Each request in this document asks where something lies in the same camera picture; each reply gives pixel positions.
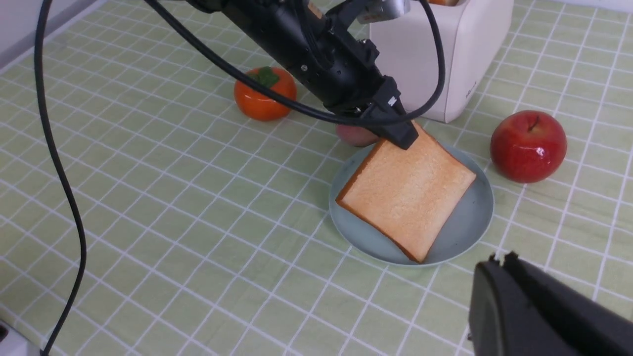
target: white toaster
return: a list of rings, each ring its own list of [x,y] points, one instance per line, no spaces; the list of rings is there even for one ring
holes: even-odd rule
[[[423,117],[450,122],[470,101],[510,30],[514,0],[460,0],[455,6],[431,4],[446,59],[444,90]],[[380,54],[376,65],[394,77],[407,112],[429,100],[437,86],[437,53],[422,5],[391,21],[369,25]]]

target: red apple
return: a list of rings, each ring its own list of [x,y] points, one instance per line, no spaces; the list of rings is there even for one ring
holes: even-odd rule
[[[378,141],[378,136],[362,127],[336,125],[336,134],[343,142],[356,147],[369,146]]]
[[[492,133],[490,156],[497,171],[517,183],[551,176],[567,153],[561,124],[541,111],[525,110],[504,119]]]

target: green leaf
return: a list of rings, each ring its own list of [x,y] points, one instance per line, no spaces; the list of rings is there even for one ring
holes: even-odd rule
[[[261,67],[258,77],[258,82],[267,88],[273,87],[279,81],[279,76],[270,67]]]
[[[251,79],[259,82],[260,81],[260,76],[259,74],[257,74],[257,72],[251,72],[251,73],[247,73],[246,75],[248,75]]]

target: plate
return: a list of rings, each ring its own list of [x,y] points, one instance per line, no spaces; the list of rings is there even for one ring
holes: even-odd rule
[[[372,150],[373,145],[356,152],[338,171],[330,189],[330,215],[336,229],[352,246],[364,254],[394,265],[431,266],[451,260],[471,249],[488,230],[494,211],[492,187],[484,171],[461,150],[442,144],[458,161],[477,174],[433,243],[427,258],[411,261],[389,238],[336,203],[336,197]]]

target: black cable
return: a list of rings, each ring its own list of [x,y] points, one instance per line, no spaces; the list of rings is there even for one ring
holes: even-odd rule
[[[230,63],[223,60],[219,55],[213,52],[209,47],[207,47],[204,43],[202,43],[194,34],[192,34],[189,30],[187,30],[182,23],[180,23],[173,15],[167,11],[158,0],[144,0],[152,9],[154,9],[157,14],[162,17],[169,26],[171,26],[179,35],[182,36],[191,46],[196,48],[204,57],[209,59],[214,65],[218,68],[222,69],[224,72],[229,74],[236,80],[244,83],[248,87],[253,90],[261,93],[262,95],[267,96],[270,99],[273,99],[292,110],[298,111],[304,115],[311,116],[313,118],[323,120],[326,122],[331,122],[333,124],[342,124],[349,126],[357,126],[357,127],[375,127],[375,126],[387,126],[393,124],[399,124],[402,122],[409,122],[413,119],[416,119],[422,116],[425,112],[427,112],[431,106],[433,106],[439,96],[442,94],[442,90],[444,89],[444,81],[446,76],[446,64],[444,63],[444,49],[442,48],[442,39],[440,38],[439,28],[437,27],[437,22],[435,16],[433,15],[433,10],[431,9],[428,0],[419,0],[420,4],[424,8],[424,12],[426,12],[427,17],[429,18],[429,23],[431,27],[431,32],[433,33],[433,40],[435,42],[436,52],[437,52],[437,67],[438,67],[438,78],[437,78],[437,87],[433,92],[433,95],[429,98],[429,100],[419,107],[416,110],[413,110],[405,115],[395,115],[393,117],[384,118],[382,120],[379,119],[371,119],[371,120],[358,120],[353,117],[345,117],[341,115],[334,115],[331,113],[326,113],[321,110],[317,110],[311,108],[310,106],[304,105],[292,99],[281,95],[252,79],[248,75],[242,73],[239,69],[231,65]]]
[[[53,0],[42,0],[42,7],[40,9],[39,18],[37,20],[37,28],[35,30],[35,48],[33,54],[33,62],[34,62],[34,72],[35,72],[35,91],[37,92],[37,105],[39,107],[40,119],[42,120],[42,128],[44,129],[44,137],[46,138],[46,144],[48,145],[48,151],[51,154],[51,159],[53,161],[53,165],[55,166],[55,170],[57,171],[57,175],[60,177],[61,186],[64,188],[64,192],[66,193],[66,198],[68,199],[68,204],[70,205],[70,209],[73,212],[73,217],[75,218],[75,223],[77,225],[77,232],[79,233],[79,245],[81,256],[79,258],[79,270],[77,271],[77,278],[75,279],[75,284],[73,285],[73,289],[70,292],[70,296],[68,296],[68,301],[66,302],[66,307],[61,313],[60,319],[57,321],[57,325],[53,329],[51,333],[51,337],[48,339],[46,343],[46,347],[41,352],[41,355],[48,356],[53,348],[53,344],[55,343],[55,339],[57,335],[59,335],[61,331],[61,327],[64,325],[68,314],[70,313],[70,309],[73,306],[73,302],[77,297],[77,292],[79,291],[79,286],[81,285],[81,280],[84,276],[85,270],[85,261],[86,261],[86,242],[85,242],[85,232],[84,225],[81,221],[81,216],[79,214],[79,208],[77,207],[77,202],[75,201],[75,197],[73,195],[72,188],[68,183],[68,179],[66,178],[66,173],[64,172],[64,167],[61,164],[60,155],[57,152],[57,148],[55,147],[55,141],[53,139],[53,133],[51,131],[51,123],[48,119],[48,110],[46,108],[46,93],[44,91],[44,65],[42,59],[42,52],[44,50],[44,37],[46,35],[46,22],[48,20],[48,13],[51,9],[51,4]]]
[[[173,27],[176,32],[178,32],[187,42],[189,42],[192,46],[194,46],[202,55],[207,57],[213,64],[218,66],[224,72],[239,80],[252,88],[255,91],[262,93],[269,98],[282,103],[283,105],[288,106],[289,108],[303,113],[305,115],[317,118],[319,120],[323,120],[326,122],[332,122],[334,124],[343,124],[343,125],[351,125],[351,126],[359,126],[359,127],[370,127],[370,126],[384,126],[397,124],[399,122],[407,122],[413,120],[421,116],[423,113],[428,111],[428,109],[435,104],[438,97],[440,96],[442,89],[444,87],[445,81],[445,64],[444,64],[444,50],[442,48],[442,41],[439,34],[439,29],[437,27],[437,22],[435,20],[435,16],[430,8],[430,5],[426,0],[419,0],[420,4],[424,8],[427,17],[429,18],[431,32],[433,33],[433,38],[437,51],[437,64],[439,68],[439,75],[437,80],[437,87],[431,95],[430,99],[417,110],[414,110],[406,115],[397,116],[396,118],[389,118],[383,120],[372,120],[372,122],[360,122],[359,120],[354,120],[353,118],[344,117],[340,115],[333,115],[325,113],[324,111],[320,111],[310,106],[298,103],[297,101],[286,98],[285,96],[276,93],[275,91],[259,84],[257,81],[253,80],[251,77],[242,73],[236,67],[232,66],[230,63],[223,60],[217,54],[215,54],[210,48],[205,46],[195,35],[193,35],[189,30],[187,30],[176,18],[172,16],[169,11],[167,11],[157,0],[145,0],[145,2],[150,5],[169,25]],[[64,172],[64,167],[61,164],[60,155],[57,152],[57,147],[55,145],[55,141],[53,139],[53,132],[51,130],[51,123],[48,117],[48,110],[46,107],[46,91],[44,88],[44,64],[43,64],[43,50],[44,50],[44,38],[46,36],[46,22],[48,21],[48,14],[51,9],[51,5],[53,0],[42,0],[42,6],[40,8],[39,17],[37,19],[37,28],[35,30],[35,46],[34,46],[34,72],[35,72],[35,91],[37,93],[37,106],[39,108],[40,119],[42,122],[42,129],[44,131],[44,138],[46,139],[46,144],[48,146],[49,154],[51,155],[51,160],[53,161],[53,165],[55,166],[55,171],[57,171],[57,175],[60,178],[60,183],[62,188],[64,189],[64,193],[66,194],[66,198],[68,200],[68,204],[70,206],[70,210],[72,211],[73,218],[75,219],[75,224],[77,225],[77,232],[79,236],[79,245],[80,245],[80,258],[79,258],[79,268],[77,270],[77,277],[75,278],[75,284],[68,296],[68,301],[66,302],[66,306],[61,313],[55,328],[53,328],[53,332],[46,343],[46,346],[41,352],[41,355],[48,356],[53,348],[53,344],[59,335],[61,328],[72,309],[73,303],[77,297],[77,293],[79,291],[79,287],[81,285],[85,265],[87,260],[87,247],[85,240],[85,231],[84,224],[81,220],[81,214],[79,213],[79,208],[77,206],[77,202],[75,201],[75,197],[68,182],[68,178],[66,177],[66,173]]]

